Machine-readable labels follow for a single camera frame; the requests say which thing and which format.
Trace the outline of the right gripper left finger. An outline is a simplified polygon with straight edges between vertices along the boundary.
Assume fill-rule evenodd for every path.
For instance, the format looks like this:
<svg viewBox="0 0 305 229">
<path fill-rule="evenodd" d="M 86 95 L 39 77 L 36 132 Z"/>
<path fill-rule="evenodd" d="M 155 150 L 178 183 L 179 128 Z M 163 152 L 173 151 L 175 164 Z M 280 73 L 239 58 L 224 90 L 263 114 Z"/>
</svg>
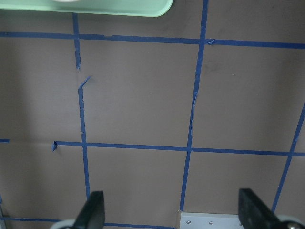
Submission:
<svg viewBox="0 0 305 229">
<path fill-rule="evenodd" d="M 78 214 L 72 229 L 102 229 L 105 223 L 103 191 L 93 191 Z"/>
</svg>

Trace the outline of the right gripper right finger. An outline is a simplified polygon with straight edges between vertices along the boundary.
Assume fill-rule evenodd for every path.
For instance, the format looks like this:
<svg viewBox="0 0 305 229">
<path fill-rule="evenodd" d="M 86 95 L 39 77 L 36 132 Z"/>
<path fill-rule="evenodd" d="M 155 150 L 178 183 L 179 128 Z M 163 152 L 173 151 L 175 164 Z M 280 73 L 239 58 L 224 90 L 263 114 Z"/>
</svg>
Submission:
<svg viewBox="0 0 305 229">
<path fill-rule="evenodd" d="M 305 227 L 295 220 L 280 220 L 250 188 L 239 189 L 238 218 L 245 229 L 303 229 Z"/>
</svg>

